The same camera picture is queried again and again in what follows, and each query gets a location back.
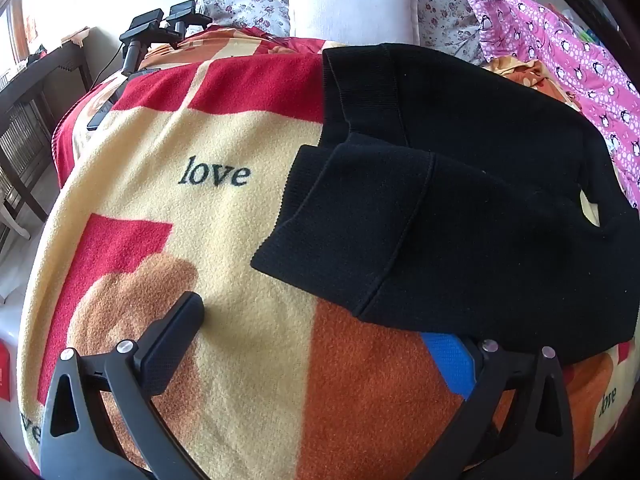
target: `blue gripper pad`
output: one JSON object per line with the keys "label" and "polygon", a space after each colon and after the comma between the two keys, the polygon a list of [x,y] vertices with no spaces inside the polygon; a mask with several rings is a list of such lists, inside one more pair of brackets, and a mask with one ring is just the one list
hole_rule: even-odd
{"label": "blue gripper pad", "polygon": [[476,385],[476,367],[465,345],[454,335],[432,332],[420,335],[449,390],[468,399]]}

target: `black cable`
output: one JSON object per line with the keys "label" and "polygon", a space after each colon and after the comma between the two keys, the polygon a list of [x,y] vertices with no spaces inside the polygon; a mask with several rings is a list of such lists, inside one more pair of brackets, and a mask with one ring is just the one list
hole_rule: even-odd
{"label": "black cable", "polygon": [[118,49],[116,50],[116,53],[115,53],[115,54],[113,54],[113,57],[111,58],[111,61],[110,61],[110,62],[108,62],[102,70],[100,70],[100,73],[99,73],[99,74],[98,74],[98,76],[94,79],[94,83],[91,85],[91,88],[89,88],[89,92],[90,92],[91,90],[93,90],[93,89],[94,89],[95,84],[98,82],[98,79],[100,79],[100,76],[102,75],[102,72],[104,72],[105,70],[107,70],[107,67],[108,67],[111,63],[113,63],[113,60],[114,60],[114,59],[116,59],[116,56],[120,53],[120,50],[122,49],[122,45],[123,45],[123,43],[121,43],[121,44],[120,44],[120,46],[119,46],[119,47],[118,47]]}

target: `printed word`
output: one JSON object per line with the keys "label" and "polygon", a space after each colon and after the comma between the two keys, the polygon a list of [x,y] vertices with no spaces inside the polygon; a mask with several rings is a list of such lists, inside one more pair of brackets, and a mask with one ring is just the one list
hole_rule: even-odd
{"label": "printed word", "polygon": [[204,162],[196,164],[196,156],[193,155],[189,157],[187,169],[178,184],[189,183],[197,186],[211,177],[210,181],[213,181],[213,185],[216,187],[222,184],[225,179],[232,186],[240,187],[247,183],[250,175],[249,168],[236,170],[233,166],[223,166],[222,164],[205,164]]}
{"label": "printed word", "polygon": [[30,418],[24,416],[24,413],[20,413],[20,417],[22,418],[22,426],[24,427],[24,431],[28,432],[29,428],[31,428],[31,436],[39,444],[40,435],[42,434],[40,426],[36,426],[36,424],[34,424]]}
{"label": "printed word", "polygon": [[604,397],[602,397],[602,406],[600,407],[600,415],[598,416],[602,416],[602,414],[606,411],[606,409],[612,405],[616,400],[616,389],[613,388],[613,390],[611,390],[607,395],[605,395]]}

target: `black sweater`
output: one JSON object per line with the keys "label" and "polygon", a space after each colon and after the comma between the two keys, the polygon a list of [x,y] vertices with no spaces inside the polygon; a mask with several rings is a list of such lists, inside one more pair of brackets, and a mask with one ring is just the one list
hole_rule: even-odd
{"label": "black sweater", "polygon": [[638,212],[585,117],[425,48],[323,56],[322,138],[300,148],[255,269],[364,321],[549,345],[566,364],[633,337]]}

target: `pink fabric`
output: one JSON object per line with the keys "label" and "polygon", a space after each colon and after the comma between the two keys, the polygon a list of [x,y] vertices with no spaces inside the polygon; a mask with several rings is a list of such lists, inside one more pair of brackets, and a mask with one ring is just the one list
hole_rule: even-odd
{"label": "pink fabric", "polygon": [[609,51],[583,43],[551,10],[532,0],[468,0],[480,23],[487,60],[539,59],[560,86],[576,96],[582,113],[607,143],[623,190],[640,203],[640,94]]}

